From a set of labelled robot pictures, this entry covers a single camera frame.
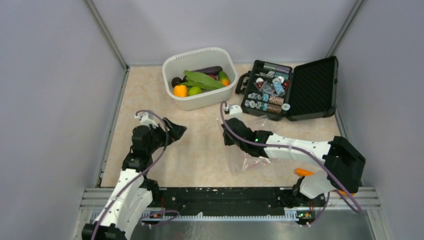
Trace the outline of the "white plastic tub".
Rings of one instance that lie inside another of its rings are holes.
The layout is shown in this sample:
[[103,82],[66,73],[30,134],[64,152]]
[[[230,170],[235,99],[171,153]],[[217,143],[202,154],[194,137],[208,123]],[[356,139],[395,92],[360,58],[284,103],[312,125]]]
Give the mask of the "white plastic tub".
[[239,77],[230,55],[219,47],[171,56],[162,76],[168,95],[183,111],[228,100]]

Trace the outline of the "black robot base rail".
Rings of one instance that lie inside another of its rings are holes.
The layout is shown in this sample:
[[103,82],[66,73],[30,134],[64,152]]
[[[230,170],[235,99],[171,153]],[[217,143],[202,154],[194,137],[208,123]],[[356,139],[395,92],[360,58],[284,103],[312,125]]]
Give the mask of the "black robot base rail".
[[151,208],[176,210],[182,217],[283,216],[289,210],[323,207],[323,194],[310,199],[290,187],[168,187],[153,194]]

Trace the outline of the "purple toy eggplant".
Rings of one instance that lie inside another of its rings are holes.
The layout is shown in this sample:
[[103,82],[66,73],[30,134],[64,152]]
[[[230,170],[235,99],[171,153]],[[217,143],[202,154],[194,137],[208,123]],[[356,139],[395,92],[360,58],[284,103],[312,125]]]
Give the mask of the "purple toy eggplant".
[[197,73],[203,73],[206,75],[213,75],[213,76],[217,76],[221,71],[223,71],[223,68],[218,65],[194,70],[194,72],[197,72]]

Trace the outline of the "clear zip top bag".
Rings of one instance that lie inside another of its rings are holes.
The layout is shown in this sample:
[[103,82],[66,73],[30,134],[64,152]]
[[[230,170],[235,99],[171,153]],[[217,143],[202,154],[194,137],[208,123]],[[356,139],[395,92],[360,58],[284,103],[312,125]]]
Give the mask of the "clear zip top bag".
[[[255,130],[264,130],[264,131],[274,131],[275,125],[271,120],[265,115],[259,116],[256,118],[248,119],[243,117],[243,122],[248,128]],[[271,164],[276,164],[278,158],[268,158],[268,157],[254,157],[248,153],[242,151],[237,145],[223,147],[226,157],[226,162],[229,168],[230,173],[233,176],[238,176],[243,174],[245,171],[252,171],[259,168],[264,168]]]

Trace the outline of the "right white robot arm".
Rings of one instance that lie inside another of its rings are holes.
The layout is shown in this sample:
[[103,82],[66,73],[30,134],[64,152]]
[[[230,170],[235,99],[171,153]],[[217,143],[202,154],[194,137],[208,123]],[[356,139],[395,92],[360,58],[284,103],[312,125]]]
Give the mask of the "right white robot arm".
[[291,159],[321,168],[303,176],[293,192],[299,206],[307,206],[318,195],[334,190],[346,195],[359,190],[366,159],[342,136],[330,141],[299,140],[267,130],[251,130],[235,117],[226,119],[222,128],[225,145],[236,145],[252,157]]

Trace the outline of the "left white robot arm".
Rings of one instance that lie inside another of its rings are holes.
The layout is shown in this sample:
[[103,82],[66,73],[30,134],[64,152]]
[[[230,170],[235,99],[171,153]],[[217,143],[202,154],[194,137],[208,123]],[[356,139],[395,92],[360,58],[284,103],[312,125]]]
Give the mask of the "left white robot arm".
[[187,127],[164,117],[156,123],[149,115],[140,118],[132,131],[132,145],[125,157],[105,206],[81,231],[83,240],[129,240],[147,207],[160,202],[158,182],[147,178],[153,153],[178,141]]

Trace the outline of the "green toy leaf vegetable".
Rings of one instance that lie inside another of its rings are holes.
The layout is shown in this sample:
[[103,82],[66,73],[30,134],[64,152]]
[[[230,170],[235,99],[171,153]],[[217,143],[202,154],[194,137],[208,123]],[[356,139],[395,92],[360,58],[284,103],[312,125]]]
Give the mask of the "green toy leaf vegetable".
[[181,85],[189,87],[200,87],[201,89],[213,91],[225,88],[226,86],[222,85],[219,81],[214,80],[209,75],[185,70],[184,75],[186,76],[185,82],[182,82]]

